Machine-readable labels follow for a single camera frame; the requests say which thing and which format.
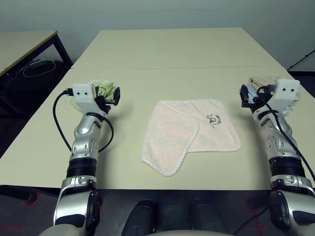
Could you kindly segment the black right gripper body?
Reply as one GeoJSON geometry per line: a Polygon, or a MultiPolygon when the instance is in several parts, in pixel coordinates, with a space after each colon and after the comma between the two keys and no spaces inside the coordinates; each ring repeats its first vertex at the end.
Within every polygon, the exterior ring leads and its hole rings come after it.
{"type": "Polygon", "coordinates": [[[252,108],[261,108],[267,104],[275,92],[275,85],[266,85],[259,87],[252,92],[252,108]]]}

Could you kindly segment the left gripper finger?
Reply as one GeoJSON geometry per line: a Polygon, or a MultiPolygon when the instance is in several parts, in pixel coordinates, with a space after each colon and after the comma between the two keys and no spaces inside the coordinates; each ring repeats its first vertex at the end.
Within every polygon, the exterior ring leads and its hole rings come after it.
{"type": "Polygon", "coordinates": [[[112,104],[113,104],[114,106],[117,106],[117,105],[118,105],[119,100],[120,100],[120,97],[121,97],[120,88],[117,87],[117,88],[114,90],[113,99],[112,99],[112,104]]]}

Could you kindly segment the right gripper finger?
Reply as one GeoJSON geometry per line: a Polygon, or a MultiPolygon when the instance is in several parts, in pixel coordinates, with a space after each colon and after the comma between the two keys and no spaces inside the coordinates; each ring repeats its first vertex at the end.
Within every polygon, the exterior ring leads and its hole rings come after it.
{"type": "Polygon", "coordinates": [[[241,97],[241,107],[243,108],[251,108],[252,105],[250,103],[249,91],[246,85],[242,85],[240,88],[240,97],[241,97]]]}

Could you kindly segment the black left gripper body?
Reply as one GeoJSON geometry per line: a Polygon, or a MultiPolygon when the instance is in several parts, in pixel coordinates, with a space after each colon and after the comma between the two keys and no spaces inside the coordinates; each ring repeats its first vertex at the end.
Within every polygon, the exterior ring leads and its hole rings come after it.
{"type": "Polygon", "coordinates": [[[105,99],[104,96],[97,96],[95,99],[96,104],[98,107],[104,112],[109,113],[111,110],[110,105],[115,105],[115,99],[105,99]]]}

